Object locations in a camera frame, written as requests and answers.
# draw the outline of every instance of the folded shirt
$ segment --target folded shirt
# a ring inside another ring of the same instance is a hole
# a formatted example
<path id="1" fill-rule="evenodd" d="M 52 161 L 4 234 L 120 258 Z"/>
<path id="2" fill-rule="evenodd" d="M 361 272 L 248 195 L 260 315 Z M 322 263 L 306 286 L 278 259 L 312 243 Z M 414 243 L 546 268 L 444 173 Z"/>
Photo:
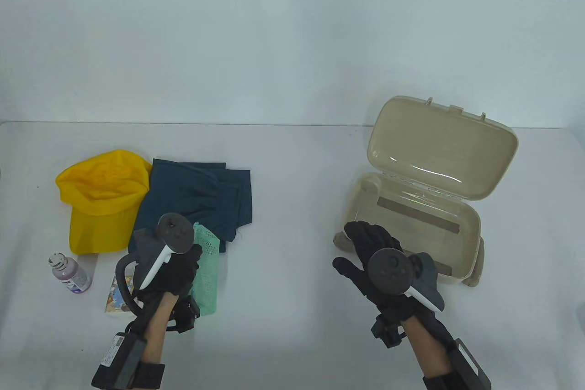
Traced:
<path id="1" fill-rule="evenodd" d="M 159 218 L 180 213 L 198 222 L 223 242 L 233 241 L 236 229 L 251 223 L 250 171 L 226 169 L 225 163 L 177 163 L 153 160 L 150 191 L 144 197 L 134 230 L 154 231 Z M 129 251 L 134 251 L 131 239 Z"/>

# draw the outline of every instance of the label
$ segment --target label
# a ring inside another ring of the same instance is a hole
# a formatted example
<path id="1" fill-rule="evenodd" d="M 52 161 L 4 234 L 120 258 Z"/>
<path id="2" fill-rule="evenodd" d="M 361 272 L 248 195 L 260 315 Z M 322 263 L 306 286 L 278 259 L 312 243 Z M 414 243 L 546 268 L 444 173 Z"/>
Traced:
<path id="1" fill-rule="evenodd" d="M 90 277 L 81 268 L 77 270 L 75 275 L 66 281 L 61 281 L 69 289 L 69 291 L 75 294 L 80 294 L 90 287 Z"/>
<path id="2" fill-rule="evenodd" d="M 102 359 L 101 365 L 105 367 L 110 367 L 112 365 L 113 359 L 116 357 L 117 351 L 119 350 L 122 342 L 124 341 L 124 337 L 121 335 L 116 335 L 113 340 L 108 352 L 104 355 L 104 359 Z"/>

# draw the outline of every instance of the bottle cap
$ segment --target bottle cap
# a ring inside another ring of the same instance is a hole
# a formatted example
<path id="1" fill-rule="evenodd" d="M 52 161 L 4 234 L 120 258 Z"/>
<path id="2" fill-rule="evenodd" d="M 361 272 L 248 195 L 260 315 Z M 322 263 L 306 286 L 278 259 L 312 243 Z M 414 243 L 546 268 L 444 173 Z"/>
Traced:
<path id="1" fill-rule="evenodd" d="M 65 265 L 67 265 L 67 258 L 63 253 L 55 253 L 48 259 L 48 264 L 52 267 L 52 269 L 59 271 L 65 268 Z"/>

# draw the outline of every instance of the box lid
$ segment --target box lid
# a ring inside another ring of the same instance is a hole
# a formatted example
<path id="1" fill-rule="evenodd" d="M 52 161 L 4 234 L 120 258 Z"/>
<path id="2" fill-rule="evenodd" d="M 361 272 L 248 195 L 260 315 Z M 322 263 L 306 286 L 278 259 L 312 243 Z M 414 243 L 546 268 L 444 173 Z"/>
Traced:
<path id="1" fill-rule="evenodd" d="M 495 189 L 517 148 L 514 131 L 485 114 L 396 96 L 382 108 L 367 154 L 384 173 L 478 200 Z"/>

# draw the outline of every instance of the forearm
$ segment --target forearm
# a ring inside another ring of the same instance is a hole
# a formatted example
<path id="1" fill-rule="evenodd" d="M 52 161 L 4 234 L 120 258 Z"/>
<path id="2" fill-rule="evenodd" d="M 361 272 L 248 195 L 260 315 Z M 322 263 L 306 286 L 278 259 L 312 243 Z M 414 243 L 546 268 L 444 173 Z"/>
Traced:
<path id="1" fill-rule="evenodd" d="M 402 326 L 426 378 L 440 377 L 453 371 L 447 350 L 415 316 L 403 321 Z"/>
<path id="2" fill-rule="evenodd" d="M 169 317 L 177 300 L 178 296 L 169 292 L 166 292 L 165 295 L 163 295 L 159 308 L 148 323 L 146 332 L 144 333 L 144 338 L 146 338 L 146 348 L 140 357 L 142 363 L 160 364 Z"/>

